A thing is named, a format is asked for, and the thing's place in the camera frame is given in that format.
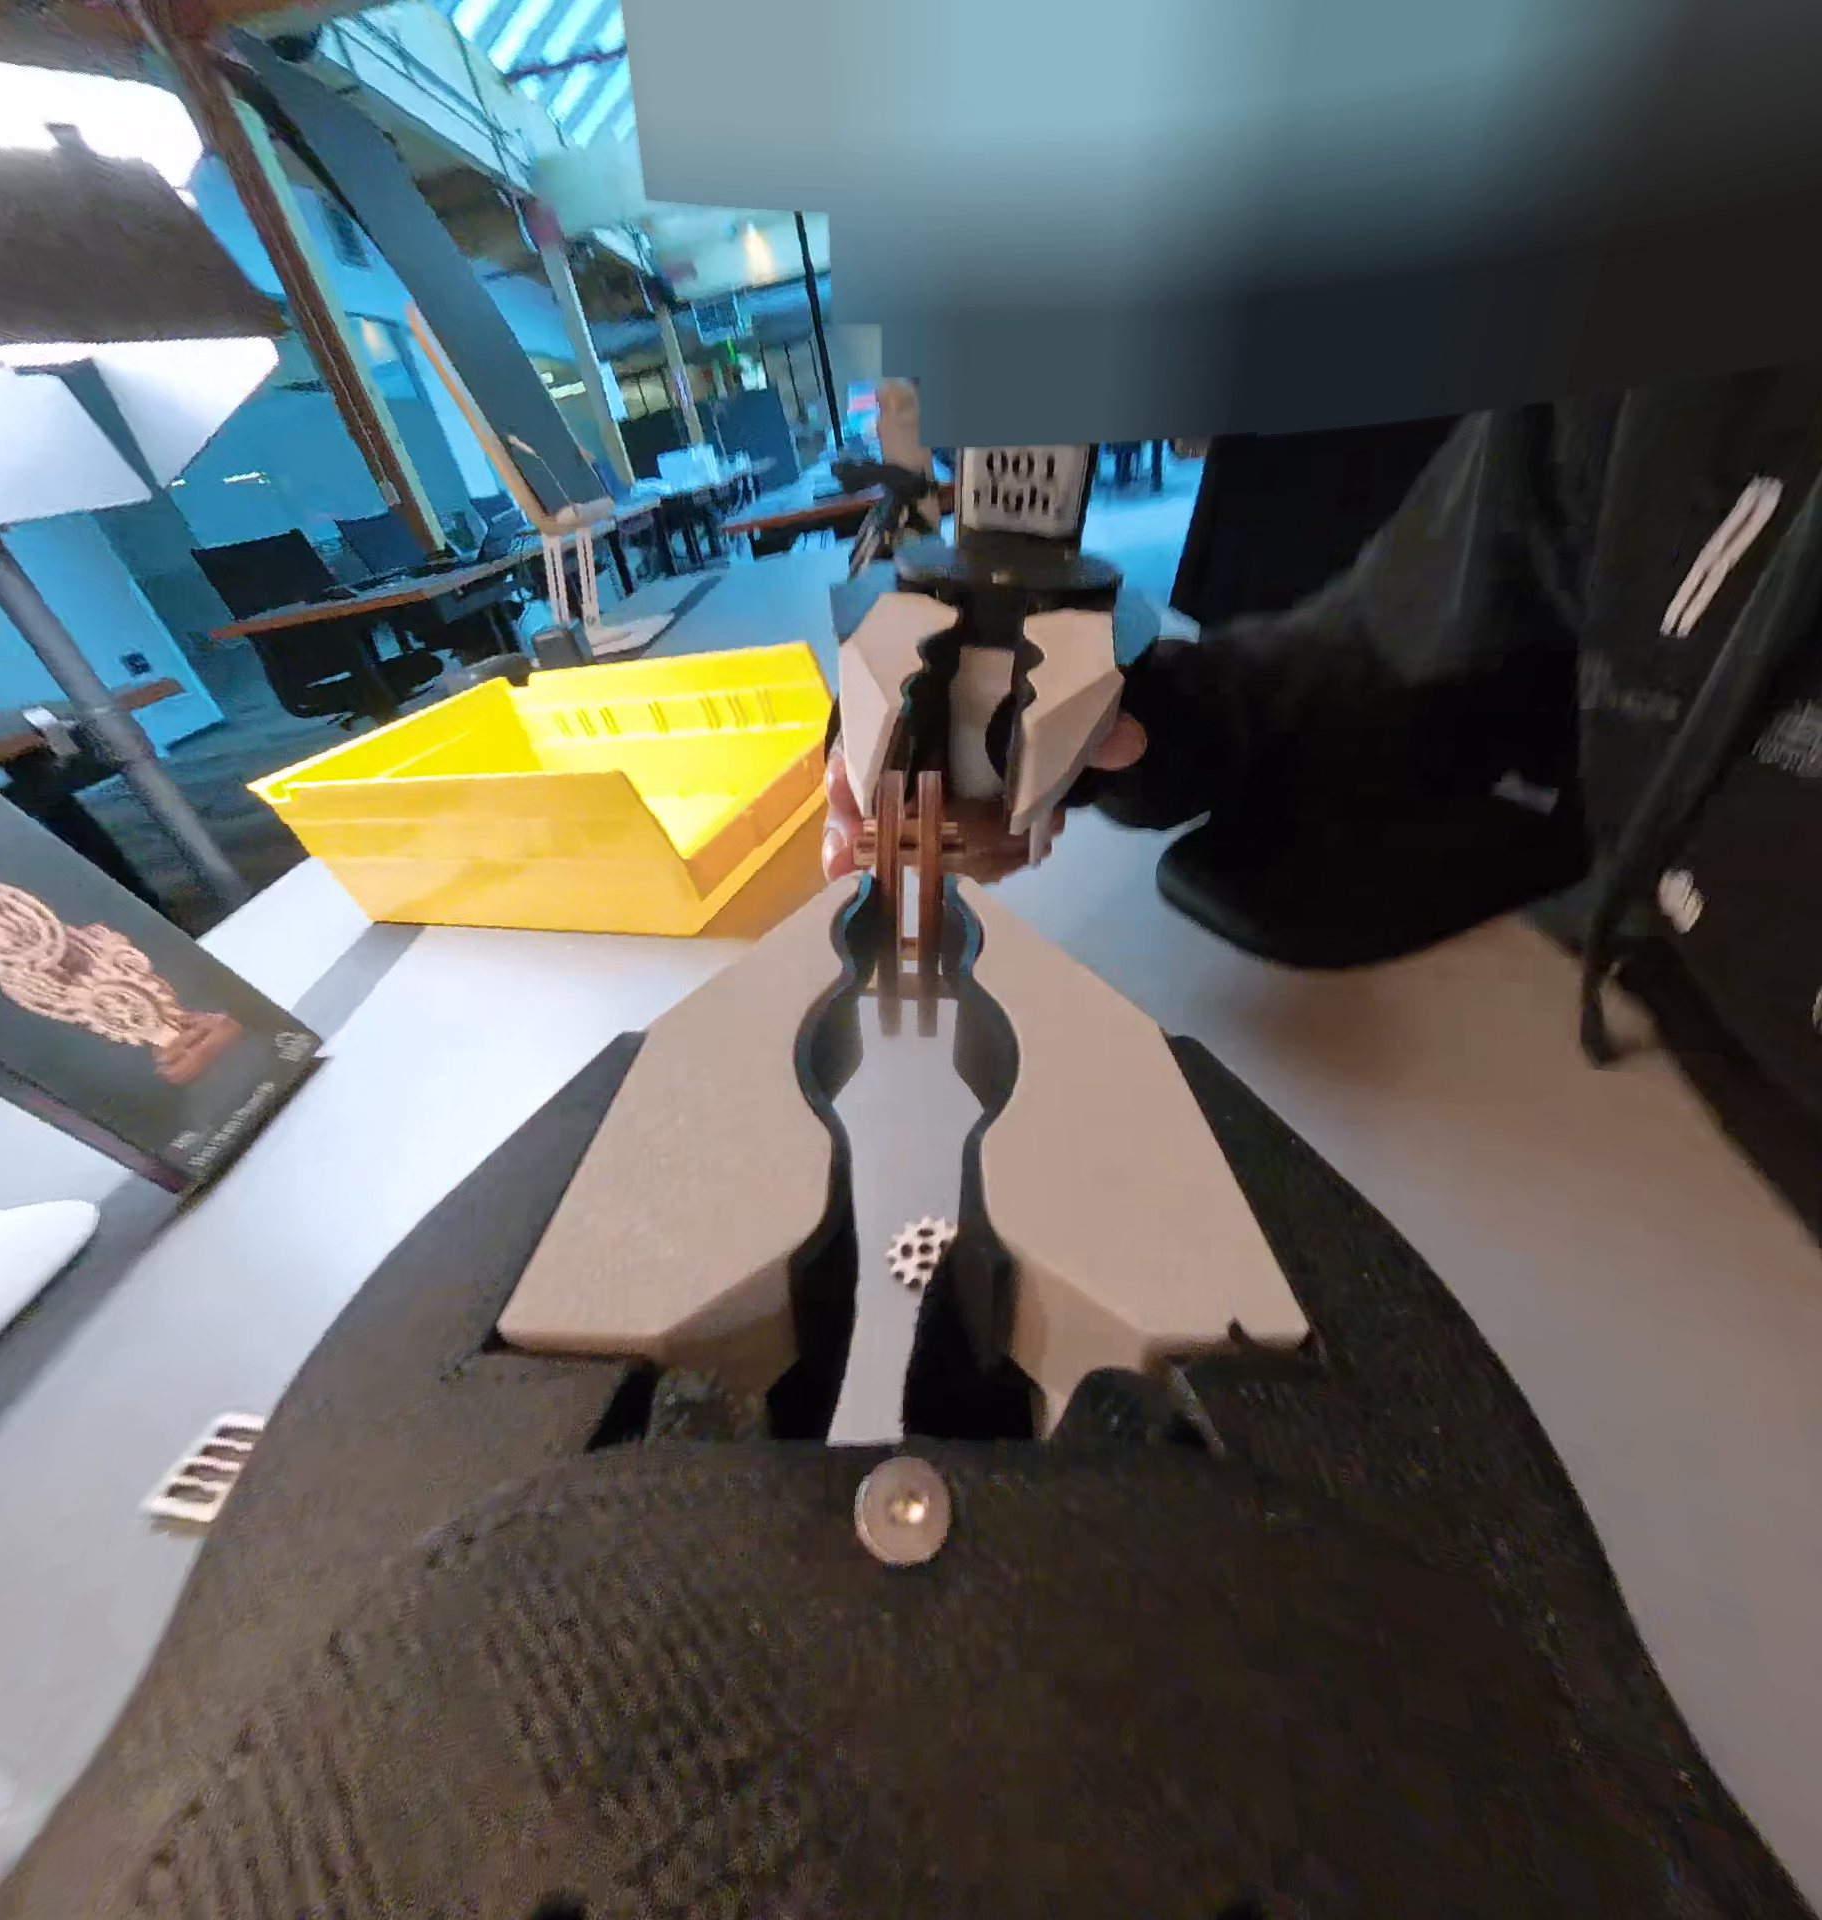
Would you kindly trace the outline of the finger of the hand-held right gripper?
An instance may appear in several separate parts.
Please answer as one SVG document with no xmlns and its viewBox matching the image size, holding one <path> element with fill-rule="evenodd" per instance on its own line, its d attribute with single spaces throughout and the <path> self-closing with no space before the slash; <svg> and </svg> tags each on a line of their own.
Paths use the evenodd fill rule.
<svg viewBox="0 0 1822 1920">
<path fill-rule="evenodd" d="M 1026 615 L 1013 701 L 1007 825 L 1013 835 L 1042 837 L 1118 714 L 1113 610 Z"/>
<path fill-rule="evenodd" d="M 837 651 L 837 746 L 862 821 L 876 819 L 907 685 L 924 671 L 924 648 L 951 631 L 951 608 L 907 590 L 881 593 Z"/>
</svg>

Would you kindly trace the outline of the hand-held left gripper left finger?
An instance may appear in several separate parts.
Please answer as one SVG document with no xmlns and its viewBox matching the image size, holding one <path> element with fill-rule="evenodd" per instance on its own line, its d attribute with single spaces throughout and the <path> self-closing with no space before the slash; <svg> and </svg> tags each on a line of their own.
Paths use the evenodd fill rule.
<svg viewBox="0 0 1822 1920">
<path fill-rule="evenodd" d="M 495 1332 L 536 1356 L 797 1356 L 831 1133 L 797 1043 L 845 976 L 843 881 L 643 1032 Z"/>
</svg>

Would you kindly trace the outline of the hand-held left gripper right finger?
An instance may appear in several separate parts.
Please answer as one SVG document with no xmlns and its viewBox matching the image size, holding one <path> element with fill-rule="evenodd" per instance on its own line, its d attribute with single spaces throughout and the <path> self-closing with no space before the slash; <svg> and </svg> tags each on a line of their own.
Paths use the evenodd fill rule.
<svg viewBox="0 0 1822 1920">
<path fill-rule="evenodd" d="M 1308 1356 L 1308 1311 L 1164 1028 L 979 885 L 950 888 L 947 969 L 978 1104 L 951 1285 L 1034 1433 L 1091 1376 Z"/>
</svg>

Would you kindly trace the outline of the wooden gear model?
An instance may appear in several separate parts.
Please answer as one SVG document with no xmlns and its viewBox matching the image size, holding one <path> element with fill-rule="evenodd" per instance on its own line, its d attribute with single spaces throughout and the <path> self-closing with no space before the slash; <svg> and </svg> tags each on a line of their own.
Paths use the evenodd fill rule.
<svg viewBox="0 0 1822 1920">
<path fill-rule="evenodd" d="M 946 925 L 946 800 L 937 769 L 881 776 L 867 823 L 870 891 L 876 903 L 873 992 L 879 1031 L 937 1039 Z"/>
</svg>

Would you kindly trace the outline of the person's right forearm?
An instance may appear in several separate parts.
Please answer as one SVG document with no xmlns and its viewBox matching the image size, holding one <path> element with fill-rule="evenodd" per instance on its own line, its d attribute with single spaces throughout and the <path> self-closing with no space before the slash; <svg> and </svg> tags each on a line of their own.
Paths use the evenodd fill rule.
<svg viewBox="0 0 1822 1920">
<path fill-rule="evenodd" d="M 1146 749 L 1072 795 L 1170 843 L 1179 909 L 1352 971 L 1574 887 L 1578 641 L 1618 400 L 1462 419 L 1345 569 L 1122 672 Z"/>
</svg>

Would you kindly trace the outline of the grey desk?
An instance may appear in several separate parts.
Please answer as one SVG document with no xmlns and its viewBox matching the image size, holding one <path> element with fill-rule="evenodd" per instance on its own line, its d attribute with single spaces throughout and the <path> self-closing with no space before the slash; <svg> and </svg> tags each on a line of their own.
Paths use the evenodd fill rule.
<svg viewBox="0 0 1822 1920">
<path fill-rule="evenodd" d="M 1282 972 L 1160 900 L 1091 813 L 995 898 L 1211 1052 L 1428 1260 L 1590 1512 L 1694 1737 L 1822 1914 L 1822 1251 L 1679 1071 L 1592 1069 L 1568 957 L 1504 920 Z M 370 1268 L 616 1032 L 733 956 L 372 925 L 313 860 L 205 936 L 328 1039 L 196 1206 L 0 1104 L 0 1211 L 99 1233 L 0 1338 L 0 1870 L 103 1739 L 202 1535 L 144 1512 L 267 1412 Z"/>
</svg>

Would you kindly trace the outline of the person's right hand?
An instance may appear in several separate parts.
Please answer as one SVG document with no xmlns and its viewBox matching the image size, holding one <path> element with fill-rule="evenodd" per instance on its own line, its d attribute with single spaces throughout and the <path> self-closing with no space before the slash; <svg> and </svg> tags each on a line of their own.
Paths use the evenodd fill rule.
<svg viewBox="0 0 1822 1920">
<path fill-rule="evenodd" d="M 824 761 L 828 823 L 823 834 L 823 870 L 828 881 L 851 876 L 858 870 L 854 851 L 865 819 L 851 788 L 837 729 L 837 721 L 834 721 L 828 735 Z M 1144 729 L 1136 718 L 1121 714 L 1109 732 L 1093 748 L 1088 771 L 1124 771 L 1138 763 L 1144 749 Z M 947 819 L 957 823 L 962 834 L 957 873 L 970 876 L 970 881 L 982 885 L 995 885 L 1034 865 L 1029 852 L 1029 837 L 1007 834 L 998 799 L 957 800 Z"/>
</svg>

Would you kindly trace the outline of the yellow plastic bin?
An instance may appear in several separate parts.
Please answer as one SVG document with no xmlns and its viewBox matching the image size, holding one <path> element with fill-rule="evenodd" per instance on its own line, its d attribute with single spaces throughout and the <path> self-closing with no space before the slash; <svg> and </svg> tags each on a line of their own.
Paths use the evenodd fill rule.
<svg viewBox="0 0 1822 1920">
<path fill-rule="evenodd" d="M 370 920 L 697 936 L 823 800 L 802 641 L 491 679 L 248 788 Z"/>
</svg>

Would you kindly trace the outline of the small slotted wooden piece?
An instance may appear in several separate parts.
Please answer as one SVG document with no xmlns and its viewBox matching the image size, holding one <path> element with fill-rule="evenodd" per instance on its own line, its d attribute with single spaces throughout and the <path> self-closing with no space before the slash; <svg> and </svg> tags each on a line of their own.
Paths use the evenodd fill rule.
<svg viewBox="0 0 1822 1920">
<path fill-rule="evenodd" d="M 216 1524 L 250 1464 L 265 1424 L 263 1415 L 238 1409 L 207 1422 L 142 1500 L 144 1517 L 151 1524 L 188 1530 L 207 1530 Z"/>
</svg>

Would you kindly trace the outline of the black office chair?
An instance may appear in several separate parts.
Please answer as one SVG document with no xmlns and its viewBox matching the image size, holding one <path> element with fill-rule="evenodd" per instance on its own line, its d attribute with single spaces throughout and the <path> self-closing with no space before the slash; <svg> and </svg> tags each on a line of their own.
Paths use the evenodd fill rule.
<svg viewBox="0 0 1822 1920">
<path fill-rule="evenodd" d="M 444 675 L 444 659 L 409 636 L 384 648 L 395 615 L 364 606 L 299 530 L 192 546 L 190 558 L 293 718 L 385 724 Z"/>
</svg>

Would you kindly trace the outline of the black booklet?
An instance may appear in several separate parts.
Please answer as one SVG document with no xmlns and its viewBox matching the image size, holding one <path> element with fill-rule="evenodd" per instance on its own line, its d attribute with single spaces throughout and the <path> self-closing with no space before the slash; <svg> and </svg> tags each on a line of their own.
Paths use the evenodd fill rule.
<svg viewBox="0 0 1822 1920">
<path fill-rule="evenodd" d="M 322 1037 L 0 795 L 0 1096 L 167 1191 L 223 1175 Z"/>
</svg>

